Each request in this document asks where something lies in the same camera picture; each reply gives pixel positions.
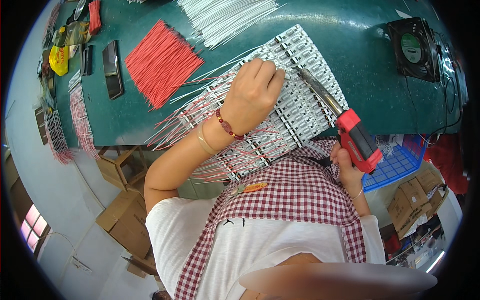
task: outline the blue plastic basket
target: blue plastic basket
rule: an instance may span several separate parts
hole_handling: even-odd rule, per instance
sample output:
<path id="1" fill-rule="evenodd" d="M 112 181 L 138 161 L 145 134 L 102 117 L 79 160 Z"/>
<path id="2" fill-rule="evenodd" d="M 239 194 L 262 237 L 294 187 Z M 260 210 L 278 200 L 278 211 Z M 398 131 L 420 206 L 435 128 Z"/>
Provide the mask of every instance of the blue plastic basket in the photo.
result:
<path id="1" fill-rule="evenodd" d="M 363 176 L 363 190 L 374 191 L 418 170 L 426 149 L 421 145 L 422 138 L 418 134 L 405 134 L 402 145 L 394 147 L 393 156 L 385 156 L 373 175 Z"/>

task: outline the orange oval label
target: orange oval label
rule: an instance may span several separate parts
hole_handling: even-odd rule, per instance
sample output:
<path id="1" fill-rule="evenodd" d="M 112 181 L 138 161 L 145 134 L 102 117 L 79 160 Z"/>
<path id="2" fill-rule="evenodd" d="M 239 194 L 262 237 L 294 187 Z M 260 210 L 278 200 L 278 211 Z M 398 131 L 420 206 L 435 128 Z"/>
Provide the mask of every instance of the orange oval label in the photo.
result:
<path id="1" fill-rule="evenodd" d="M 251 185 L 246 186 L 245 189 L 243 190 L 243 192 L 254 192 L 254 191 L 258 191 L 258 190 L 263 189 L 263 188 L 266 187 L 267 185 L 268 185 L 268 183 L 266 183 L 266 182 L 251 184 Z"/>

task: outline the bundle of red wire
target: bundle of red wire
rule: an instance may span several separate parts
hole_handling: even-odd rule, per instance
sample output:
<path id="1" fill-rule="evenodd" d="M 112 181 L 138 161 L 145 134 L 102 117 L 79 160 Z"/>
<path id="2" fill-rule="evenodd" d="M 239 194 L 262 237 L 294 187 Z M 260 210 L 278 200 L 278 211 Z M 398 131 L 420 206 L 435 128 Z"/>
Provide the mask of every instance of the bundle of red wire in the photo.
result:
<path id="1" fill-rule="evenodd" d="M 96 35 L 100 28 L 102 28 L 102 22 L 100 21 L 100 0 L 95 0 L 88 4 L 90 11 L 90 34 Z"/>
<path id="2" fill-rule="evenodd" d="M 138 90 L 152 109 L 162 107 L 202 64 L 178 32 L 159 20 L 125 59 Z"/>

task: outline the plastic bottle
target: plastic bottle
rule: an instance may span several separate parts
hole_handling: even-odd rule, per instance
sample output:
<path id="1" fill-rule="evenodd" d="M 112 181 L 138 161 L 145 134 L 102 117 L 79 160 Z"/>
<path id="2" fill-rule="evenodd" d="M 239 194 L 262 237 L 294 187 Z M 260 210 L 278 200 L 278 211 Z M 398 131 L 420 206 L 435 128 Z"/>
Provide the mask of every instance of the plastic bottle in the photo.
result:
<path id="1" fill-rule="evenodd" d="M 90 22 L 77 21 L 60 27 L 53 33 L 52 42 L 57 47 L 84 44 L 92 37 L 88 32 Z"/>

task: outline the smartphone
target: smartphone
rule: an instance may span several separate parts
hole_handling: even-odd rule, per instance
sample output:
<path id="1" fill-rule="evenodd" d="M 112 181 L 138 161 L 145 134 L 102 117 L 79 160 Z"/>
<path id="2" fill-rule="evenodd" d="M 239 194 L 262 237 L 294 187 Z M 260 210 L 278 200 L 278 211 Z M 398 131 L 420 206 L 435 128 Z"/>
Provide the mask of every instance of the smartphone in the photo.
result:
<path id="1" fill-rule="evenodd" d="M 102 51 L 103 71 L 107 83 L 108 98 L 110 100 L 123 94 L 123 85 L 121 84 L 119 57 L 117 54 L 117 41 L 111 41 Z"/>

